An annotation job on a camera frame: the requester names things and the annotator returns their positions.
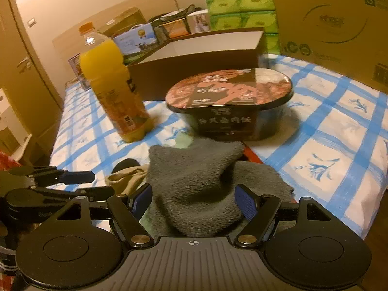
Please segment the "black round red item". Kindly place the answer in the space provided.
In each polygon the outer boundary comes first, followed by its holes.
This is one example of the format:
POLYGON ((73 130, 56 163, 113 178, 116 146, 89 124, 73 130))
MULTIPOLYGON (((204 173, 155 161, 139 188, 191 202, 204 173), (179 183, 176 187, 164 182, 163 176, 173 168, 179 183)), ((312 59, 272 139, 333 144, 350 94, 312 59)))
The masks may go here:
POLYGON ((111 173, 117 173, 126 168, 133 168, 140 166, 139 162, 133 158, 125 158, 122 161, 118 162, 113 168, 111 173))

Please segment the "green tissue pack bundle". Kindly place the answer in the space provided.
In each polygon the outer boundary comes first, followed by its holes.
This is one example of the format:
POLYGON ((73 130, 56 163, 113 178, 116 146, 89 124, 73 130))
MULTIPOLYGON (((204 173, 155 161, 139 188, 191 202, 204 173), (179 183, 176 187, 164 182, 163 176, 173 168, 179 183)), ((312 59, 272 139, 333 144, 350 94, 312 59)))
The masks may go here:
POLYGON ((262 28, 268 52, 280 54, 274 0, 205 0, 211 29, 262 28))

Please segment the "stacked orange food bowls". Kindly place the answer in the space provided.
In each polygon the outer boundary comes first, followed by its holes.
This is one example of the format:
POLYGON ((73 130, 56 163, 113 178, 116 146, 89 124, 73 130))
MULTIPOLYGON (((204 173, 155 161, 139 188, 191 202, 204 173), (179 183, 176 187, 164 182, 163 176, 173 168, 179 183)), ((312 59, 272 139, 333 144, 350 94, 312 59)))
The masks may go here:
POLYGON ((186 18, 164 23, 159 28, 167 40, 181 38, 191 34, 186 18))

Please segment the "beige sock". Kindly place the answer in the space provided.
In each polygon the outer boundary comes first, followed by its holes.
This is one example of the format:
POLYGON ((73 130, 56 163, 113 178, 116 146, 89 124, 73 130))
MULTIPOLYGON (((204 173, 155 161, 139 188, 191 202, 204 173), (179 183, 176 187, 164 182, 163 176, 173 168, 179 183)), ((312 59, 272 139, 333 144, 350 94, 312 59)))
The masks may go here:
POLYGON ((105 182, 107 186, 114 189, 115 195, 125 194, 129 196, 146 182, 148 170, 149 165, 124 168, 107 175, 105 182))

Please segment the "light green cloth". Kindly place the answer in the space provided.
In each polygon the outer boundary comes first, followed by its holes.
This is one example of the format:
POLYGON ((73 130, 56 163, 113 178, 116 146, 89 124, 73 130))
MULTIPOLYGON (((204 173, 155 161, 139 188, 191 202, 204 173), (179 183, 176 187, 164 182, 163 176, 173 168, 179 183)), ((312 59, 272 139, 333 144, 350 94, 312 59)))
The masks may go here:
POLYGON ((193 142, 193 135, 179 131, 175 137, 174 148, 188 148, 193 142))

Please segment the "white small cabinet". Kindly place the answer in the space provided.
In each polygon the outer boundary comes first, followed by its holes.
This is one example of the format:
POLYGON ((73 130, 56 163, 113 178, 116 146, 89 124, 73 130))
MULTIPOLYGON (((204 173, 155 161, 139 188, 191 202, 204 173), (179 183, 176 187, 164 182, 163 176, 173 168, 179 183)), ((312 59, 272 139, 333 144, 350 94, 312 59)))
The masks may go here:
POLYGON ((28 133, 1 89, 1 150, 22 165, 30 165, 32 134, 28 133))

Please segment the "orange juice bottle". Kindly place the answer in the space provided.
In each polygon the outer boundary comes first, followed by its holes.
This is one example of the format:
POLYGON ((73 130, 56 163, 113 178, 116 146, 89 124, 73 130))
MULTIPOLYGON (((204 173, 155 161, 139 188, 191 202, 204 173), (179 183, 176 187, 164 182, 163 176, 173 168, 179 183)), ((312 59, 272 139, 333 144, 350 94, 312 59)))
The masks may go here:
POLYGON ((140 141, 153 128, 153 121, 136 87, 120 48, 100 34, 92 22, 79 27, 85 46, 80 67, 115 130, 126 143, 140 141))

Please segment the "wooden headboard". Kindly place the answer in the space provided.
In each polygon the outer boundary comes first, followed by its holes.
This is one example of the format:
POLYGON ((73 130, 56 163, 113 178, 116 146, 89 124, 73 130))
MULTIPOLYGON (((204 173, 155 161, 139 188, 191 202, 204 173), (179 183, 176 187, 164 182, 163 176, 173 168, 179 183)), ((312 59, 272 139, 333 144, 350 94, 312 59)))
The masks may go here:
POLYGON ((81 51, 83 39, 80 36, 79 27, 86 22, 92 22, 95 28, 100 29, 106 23, 111 22, 115 17, 133 8, 138 8, 143 17, 148 20, 156 15, 177 10, 178 2, 176 0, 126 0, 82 20, 54 38, 54 49, 65 70, 60 73, 60 76, 64 78, 64 82, 68 82, 75 78, 75 74, 71 69, 68 60, 76 54, 79 54, 81 51))

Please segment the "red checked bag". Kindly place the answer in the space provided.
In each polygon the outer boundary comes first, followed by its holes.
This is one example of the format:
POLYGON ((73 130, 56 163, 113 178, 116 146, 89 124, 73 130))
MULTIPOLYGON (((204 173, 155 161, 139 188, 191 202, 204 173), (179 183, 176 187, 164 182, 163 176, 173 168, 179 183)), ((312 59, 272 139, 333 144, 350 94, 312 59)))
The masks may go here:
POLYGON ((21 165, 16 160, 13 160, 10 156, 0 150, 0 171, 8 171, 18 167, 21 167, 21 165))

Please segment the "blue white checked bedspread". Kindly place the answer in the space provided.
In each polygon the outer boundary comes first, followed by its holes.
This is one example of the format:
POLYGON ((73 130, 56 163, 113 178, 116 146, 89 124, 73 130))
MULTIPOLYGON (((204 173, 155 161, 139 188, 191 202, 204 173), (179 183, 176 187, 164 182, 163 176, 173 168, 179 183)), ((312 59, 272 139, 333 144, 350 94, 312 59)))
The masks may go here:
MULTIPOLYGON (((293 82, 280 130, 249 148, 295 189, 365 237, 387 188, 387 95, 323 67, 281 55, 270 66, 293 82)), ((165 103, 147 101, 154 129, 142 141, 119 137, 92 91, 67 89, 51 164, 93 171, 95 184, 124 158, 149 161, 153 145, 172 146, 186 125, 165 103)))

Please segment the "brown open cardboard box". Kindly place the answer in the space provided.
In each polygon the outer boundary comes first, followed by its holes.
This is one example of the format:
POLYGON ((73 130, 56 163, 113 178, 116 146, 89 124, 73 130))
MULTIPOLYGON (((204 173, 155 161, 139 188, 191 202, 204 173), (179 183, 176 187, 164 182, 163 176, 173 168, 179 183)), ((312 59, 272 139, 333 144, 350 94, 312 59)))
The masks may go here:
POLYGON ((131 80, 145 101, 163 101, 177 82, 217 70, 267 68, 262 28, 196 33, 163 45, 129 65, 131 80))

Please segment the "wooden door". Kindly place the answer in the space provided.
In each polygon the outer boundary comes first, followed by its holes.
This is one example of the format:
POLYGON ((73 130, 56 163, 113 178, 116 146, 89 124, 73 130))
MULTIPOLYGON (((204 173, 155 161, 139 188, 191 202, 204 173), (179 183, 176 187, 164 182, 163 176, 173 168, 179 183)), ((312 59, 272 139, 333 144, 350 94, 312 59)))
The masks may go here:
POLYGON ((26 130, 50 153, 63 99, 33 49, 16 0, 1 0, 1 87, 26 130))

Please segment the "large brown cardboard box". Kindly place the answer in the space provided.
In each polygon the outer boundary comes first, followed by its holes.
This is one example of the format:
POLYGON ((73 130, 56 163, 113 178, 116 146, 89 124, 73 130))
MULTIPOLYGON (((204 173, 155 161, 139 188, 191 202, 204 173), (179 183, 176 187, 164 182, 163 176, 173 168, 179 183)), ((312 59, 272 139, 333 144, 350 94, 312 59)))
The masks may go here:
POLYGON ((387 0, 274 0, 282 55, 387 92, 387 0))

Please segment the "cow picture milk box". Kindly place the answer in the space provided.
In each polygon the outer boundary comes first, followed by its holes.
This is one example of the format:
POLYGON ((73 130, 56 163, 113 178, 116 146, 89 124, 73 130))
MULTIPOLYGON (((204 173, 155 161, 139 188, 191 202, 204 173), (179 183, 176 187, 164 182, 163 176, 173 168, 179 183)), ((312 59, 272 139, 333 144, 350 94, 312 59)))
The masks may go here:
POLYGON ((159 46, 152 24, 136 25, 113 38, 124 57, 125 65, 139 60, 159 46))

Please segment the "grey fluffy towel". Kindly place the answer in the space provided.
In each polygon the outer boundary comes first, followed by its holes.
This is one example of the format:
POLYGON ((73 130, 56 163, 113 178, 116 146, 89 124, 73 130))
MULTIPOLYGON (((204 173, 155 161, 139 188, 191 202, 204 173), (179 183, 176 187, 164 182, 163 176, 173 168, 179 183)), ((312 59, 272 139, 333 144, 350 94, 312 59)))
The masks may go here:
POLYGON ((151 235, 234 238, 247 224, 235 203, 238 184, 293 202, 293 187, 272 167, 244 160, 244 149, 241 142, 201 138, 188 148, 152 146, 147 182, 153 199, 145 215, 151 235))

